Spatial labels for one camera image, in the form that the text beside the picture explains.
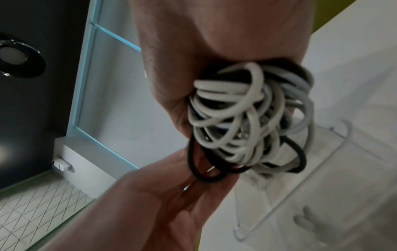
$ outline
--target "person's left hand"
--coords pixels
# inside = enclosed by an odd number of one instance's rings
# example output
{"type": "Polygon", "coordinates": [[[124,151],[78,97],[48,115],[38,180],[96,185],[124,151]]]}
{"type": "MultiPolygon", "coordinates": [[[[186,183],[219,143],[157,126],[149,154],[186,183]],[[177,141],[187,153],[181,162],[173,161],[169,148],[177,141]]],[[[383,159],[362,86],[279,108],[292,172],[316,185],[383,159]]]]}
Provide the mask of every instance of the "person's left hand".
{"type": "MultiPolygon", "coordinates": [[[[195,164],[203,171],[211,167],[202,153],[195,164]]],[[[197,181],[187,166],[187,152],[179,150],[125,175],[49,249],[192,251],[204,223],[238,177],[215,184],[197,181]]]]}

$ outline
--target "round black light fixture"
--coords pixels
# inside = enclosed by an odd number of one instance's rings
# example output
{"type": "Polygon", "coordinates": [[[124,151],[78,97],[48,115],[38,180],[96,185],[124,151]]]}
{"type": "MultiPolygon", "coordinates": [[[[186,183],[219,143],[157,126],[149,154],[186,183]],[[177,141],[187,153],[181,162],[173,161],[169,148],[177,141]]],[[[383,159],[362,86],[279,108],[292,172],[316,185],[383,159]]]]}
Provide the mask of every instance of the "round black light fixture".
{"type": "Polygon", "coordinates": [[[5,76],[34,78],[45,72],[40,51],[26,42],[0,33],[0,73],[5,76]]]}

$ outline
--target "white plug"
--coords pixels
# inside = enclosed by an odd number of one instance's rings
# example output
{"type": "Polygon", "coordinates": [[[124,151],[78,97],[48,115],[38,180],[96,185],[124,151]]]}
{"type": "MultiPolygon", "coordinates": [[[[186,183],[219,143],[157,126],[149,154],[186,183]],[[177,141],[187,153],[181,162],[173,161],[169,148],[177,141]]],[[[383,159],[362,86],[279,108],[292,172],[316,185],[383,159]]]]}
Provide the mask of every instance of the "white plug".
{"type": "Polygon", "coordinates": [[[56,158],[53,160],[53,166],[59,169],[61,172],[69,171],[72,168],[72,165],[68,162],[64,161],[61,158],[56,158]]]}

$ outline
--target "bundle of hair ties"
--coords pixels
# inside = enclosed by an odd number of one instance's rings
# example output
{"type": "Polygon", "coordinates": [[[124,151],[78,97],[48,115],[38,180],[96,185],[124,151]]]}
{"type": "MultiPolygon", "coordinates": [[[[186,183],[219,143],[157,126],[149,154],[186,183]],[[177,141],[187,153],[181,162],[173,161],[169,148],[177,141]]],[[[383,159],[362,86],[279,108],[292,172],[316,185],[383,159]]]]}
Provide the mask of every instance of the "bundle of hair ties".
{"type": "Polygon", "coordinates": [[[260,175],[299,173],[306,167],[306,154],[314,140],[313,102],[308,95],[313,77],[308,70],[287,59],[237,63],[194,82],[189,97],[189,122],[193,126],[188,164],[203,182],[218,182],[228,174],[249,169],[260,175]],[[293,123],[295,109],[304,114],[293,123]],[[289,135],[307,128],[301,148],[289,135]],[[201,173],[193,161],[195,141],[208,161],[219,170],[215,176],[201,173]],[[272,163],[287,144],[297,154],[278,166],[272,163]]]}

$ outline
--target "person's right hand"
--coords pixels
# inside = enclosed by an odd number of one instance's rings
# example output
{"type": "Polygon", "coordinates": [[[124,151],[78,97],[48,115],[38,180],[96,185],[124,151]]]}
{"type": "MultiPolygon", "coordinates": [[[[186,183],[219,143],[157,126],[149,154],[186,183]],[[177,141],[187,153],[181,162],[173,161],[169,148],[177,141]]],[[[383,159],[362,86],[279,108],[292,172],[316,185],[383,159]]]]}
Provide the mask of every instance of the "person's right hand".
{"type": "Polygon", "coordinates": [[[216,62],[285,57],[300,63],[313,0],[130,0],[148,79],[175,127],[191,135],[186,97],[216,62]]]}

